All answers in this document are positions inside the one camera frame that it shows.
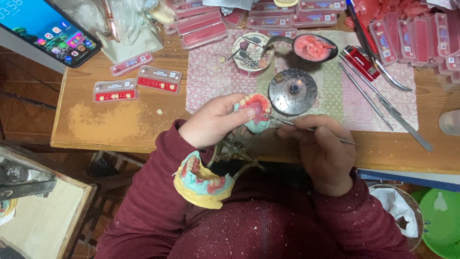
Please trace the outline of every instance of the hand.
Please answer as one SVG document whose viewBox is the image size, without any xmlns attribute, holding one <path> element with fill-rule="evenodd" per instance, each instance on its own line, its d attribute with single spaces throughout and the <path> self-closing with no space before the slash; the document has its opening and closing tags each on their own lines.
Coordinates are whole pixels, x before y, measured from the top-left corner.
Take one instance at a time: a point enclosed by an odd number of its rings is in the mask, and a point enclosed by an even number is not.
<svg viewBox="0 0 460 259">
<path fill-rule="evenodd" d="M 350 170 L 355 163 L 355 147 L 343 144 L 338 137 L 353 141 L 351 133 L 333 118 L 306 115 L 295 119 L 294 126 L 283 125 L 277 133 L 282 139 L 299 141 L 300 158 L 316 191 L 328 196 L 342 196 L 353 186 Z M 318 127 L 315 132 L 307 128 Z"/>
<path fill-rule="evenodd" d="M 233 105 L 246 96 L 233 93 L 209 100 L 179 128 L 179 134 L 195 148 L 216 144 L 234 128 L 254 118 L 255 110 L 252 108 L 233 112 Z"/>
</svg>

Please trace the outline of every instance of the qr code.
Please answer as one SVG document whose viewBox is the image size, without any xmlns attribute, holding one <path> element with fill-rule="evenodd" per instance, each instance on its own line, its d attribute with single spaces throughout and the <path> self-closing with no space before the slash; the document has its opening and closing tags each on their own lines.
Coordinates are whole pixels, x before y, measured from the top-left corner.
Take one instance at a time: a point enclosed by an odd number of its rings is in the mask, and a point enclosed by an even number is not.
<svg viewBox="0 0 460 259">
<path fill-rule="evenodd" d="M 385 50 L 385 51 L 383 52 L 383 56 L 384 56 L 385 58 L 391 56 L 391 51 L 390 51 L 390 50 Z"/>
</svg>

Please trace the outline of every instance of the smartphone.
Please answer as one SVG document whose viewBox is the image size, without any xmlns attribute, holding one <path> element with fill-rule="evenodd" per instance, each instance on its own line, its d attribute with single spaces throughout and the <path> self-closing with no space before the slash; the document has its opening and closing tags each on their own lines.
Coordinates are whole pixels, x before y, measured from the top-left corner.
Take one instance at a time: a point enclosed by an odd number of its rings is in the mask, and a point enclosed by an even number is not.
<svg viewBox="0 0 460 259">
<path fill-rule="evenodd" d="M 0 0 L 0 26 L 71 68 L 102 46 L 47 0 Z"/>
</svg>

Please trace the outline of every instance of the red lighter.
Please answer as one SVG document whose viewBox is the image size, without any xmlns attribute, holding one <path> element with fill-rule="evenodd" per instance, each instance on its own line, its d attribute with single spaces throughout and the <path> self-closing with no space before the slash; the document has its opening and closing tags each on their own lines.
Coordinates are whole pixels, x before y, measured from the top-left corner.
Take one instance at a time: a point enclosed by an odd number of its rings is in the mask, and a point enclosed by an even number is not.
<svg viewBox="0 0 460 259">
<path fill-rule="evenodd" d="M 340 53 L 370 82 L 380 76 L 380 72 L 354 46 L 346 46 Z"/>
</svg>

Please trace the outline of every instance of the phone screen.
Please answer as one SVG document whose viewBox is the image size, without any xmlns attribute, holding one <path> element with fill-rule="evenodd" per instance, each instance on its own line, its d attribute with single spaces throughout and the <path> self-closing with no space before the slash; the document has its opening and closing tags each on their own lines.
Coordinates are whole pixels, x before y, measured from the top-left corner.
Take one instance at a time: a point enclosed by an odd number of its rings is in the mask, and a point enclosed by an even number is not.
<svg viewBox="0 0 460 259">
<path fill-rule="evenodd" d="M 0 0 L 0 23 L 71 67 L 97 44 L 43 0 Z"/>
</svg>

